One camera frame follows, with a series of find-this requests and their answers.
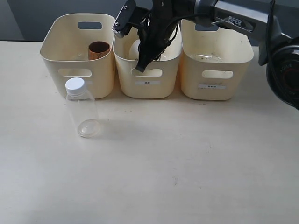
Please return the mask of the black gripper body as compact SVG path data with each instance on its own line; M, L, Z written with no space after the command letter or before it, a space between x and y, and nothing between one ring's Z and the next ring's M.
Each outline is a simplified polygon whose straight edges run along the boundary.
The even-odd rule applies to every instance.
M167 47L178 21L193 14L193 0L154 0L144 29L138 32L140 41Z

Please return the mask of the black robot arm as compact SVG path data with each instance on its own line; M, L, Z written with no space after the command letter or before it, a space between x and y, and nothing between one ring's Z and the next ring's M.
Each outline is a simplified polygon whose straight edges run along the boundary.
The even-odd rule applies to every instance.
M231 29L259 42L259 64L266 65L267 81L283 102L299 106L299 3L296 0L155 0L138 21L144 71L170 44L180 20Z

